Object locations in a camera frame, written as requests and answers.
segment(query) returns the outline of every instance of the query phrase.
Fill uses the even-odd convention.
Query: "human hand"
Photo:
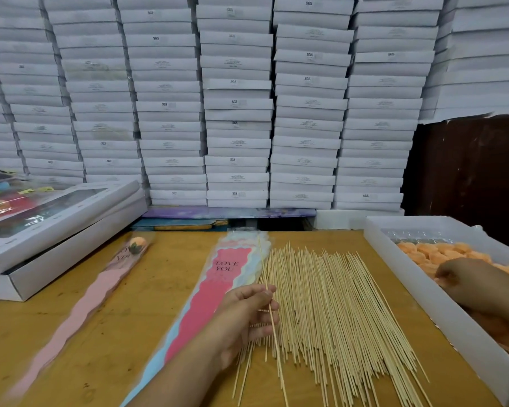
[[[483,260],[449,260],[435,277],[454,301],[472,310],[501,315],[509,301],[509,274]]]
[[[279,309],[279,303],[272,300],[276,290],[274,285],[266,289],[262,284],[250,284],[225,294],[203,331],[205,339],[212,343],[218,353],[221,370],[230,366],[249,341],[273,334],[269,311],[260,310],[267,310],[270,304],[273,311]],[[278,321],[278,314],[273,313],[274,324]],[[266,325],[253,327],[253,324]]]

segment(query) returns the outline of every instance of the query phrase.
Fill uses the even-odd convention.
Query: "wooden table surface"
[[[197,282],[221,233],[156,233],[155,244],[105,305],[40,375],[20,407],[118,407],[128,394]],[[0,302],[0,399],[67,317],[74,303],[113,257],[120,237],[64,274],[26,303]],[[384,264],[362,232],[274,232],[274,246],[315,251],[358,251],[419,356],[430,383],[421,381],[434,407],[499,403]],[[245,385],[244,407],[284,406],[273,359],[256,352]],[[232,407],[235,370],[213,385],[204,405]],[[322,407],[320,387],[305,367],[284,366],[291,407]],[[398,407],[389,379],[376,383],[384,407]]]

